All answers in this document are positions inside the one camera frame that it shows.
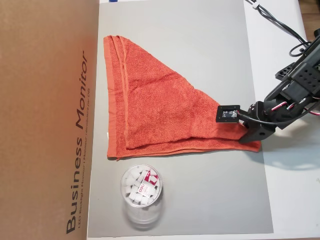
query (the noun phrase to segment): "towel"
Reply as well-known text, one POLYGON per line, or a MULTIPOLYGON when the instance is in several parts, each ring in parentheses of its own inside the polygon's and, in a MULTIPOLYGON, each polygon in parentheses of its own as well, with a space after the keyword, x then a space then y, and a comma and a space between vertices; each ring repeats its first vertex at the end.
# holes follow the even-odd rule
POLYGON ((122 36, 103 40, 109 101, 108 157, 213 150, 259 151, 240 144, 247 129, 216 123, 219 104, 122 36))

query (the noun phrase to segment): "cardboard box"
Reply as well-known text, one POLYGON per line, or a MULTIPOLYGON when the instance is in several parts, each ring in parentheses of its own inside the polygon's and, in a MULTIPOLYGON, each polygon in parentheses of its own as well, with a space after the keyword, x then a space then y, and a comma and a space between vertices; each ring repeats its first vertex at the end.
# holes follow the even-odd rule
POLYGON ((84 240, 99 1, 2 1, 0 13, 0 239, 84 240))

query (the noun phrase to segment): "robotic arm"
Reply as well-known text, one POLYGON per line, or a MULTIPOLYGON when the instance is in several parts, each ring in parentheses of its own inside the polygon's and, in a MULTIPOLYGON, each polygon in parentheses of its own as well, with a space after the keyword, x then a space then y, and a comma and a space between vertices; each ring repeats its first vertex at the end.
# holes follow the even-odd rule
POLYGON ((217 109, 217 123, 238 123, 248 129, 239 139, 240 143, 260 141, 271 136, 276 128, 285 129, 295 120, 308 113, 320 104, 320 34, 306 49, 301 49, 301 56, 296 62, 286 66, 275 77, 281 83, 264 99, 252 104, 248 111, 239 105, 221 105, 217 109))

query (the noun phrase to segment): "black wire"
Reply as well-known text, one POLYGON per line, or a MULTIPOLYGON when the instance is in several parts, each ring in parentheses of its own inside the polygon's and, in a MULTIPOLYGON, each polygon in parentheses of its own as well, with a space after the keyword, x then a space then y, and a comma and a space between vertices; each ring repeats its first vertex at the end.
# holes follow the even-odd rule
POLYGON ((309 42, 305 41, 297 32, 295 32, 292 28, 285 25, 283 22, 277 20, 268 10, 266 10, 263 6, 260 4, 257 7, 257 11, 260 13, 262 17, 264 17, 267 20, 270 20, 277 24, 282 29, 286 30, 289 34, 291 34, 293 37, 295 37, 302 45, 305 45, 306 47, 309 45, 309 42))
POLYGON ((289 55, 290 55, 291 57, 299 57, 299 56, 301 56, 302 54, 304 54, 304 52, 307 50, 307 48, 304 49, 302 52, 300 52, 300 53, 298 53, 298 54, 292 54, 292 52, 293 52, 295 49, 297 49, 298 47, 300 47, 300 46, 302 46, 302 45, 304 45, 304 43, 300 43, 299 45, 297 45, 297 46, 295 46, 294 48, 292 48, 292 49, 289 51, 289 55))
POLYGON ((254 121, 256 123, 260 123, 260 124, 267 124, 267 125, 283 125, 283 124, 291 124, 292 122, 294 122, 295 120, 298 120, 299 118, 302 118, 304 115, 310 113, 313 109, 315 109, 315 107, 317 107, 318 105, 320 104, 320 101, 316 102, 315 104, 313 104, 311 107, 309 107, 308 110, 304 111, 301 115, 291 119, 291 120, 288 120, 288 121, 279 121, 279 122, 270 122, 270 121, 261 121, 261 120, 258 120, 258 119, 254 119, 252 117, 249 117, 247 115, 243 115, 241 113, 238 112, 238 115, 239 116, 242 116, 248 120, 251 120, 251 121, 254 121))

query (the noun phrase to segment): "gray mat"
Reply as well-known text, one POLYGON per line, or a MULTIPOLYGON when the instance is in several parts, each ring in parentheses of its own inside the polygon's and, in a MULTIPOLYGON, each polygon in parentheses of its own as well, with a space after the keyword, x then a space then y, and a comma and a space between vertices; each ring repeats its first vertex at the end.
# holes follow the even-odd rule
POLYGON ((255 102, 243 2, 153 0, 100 5, 89 237, 272 233, 262 153, 216 151, 111 161, 103 37, 138 44, 223 105, 255 102), (144 231, 126 219, 120 180, 145 163, 163 177, 162 216, 144 231))

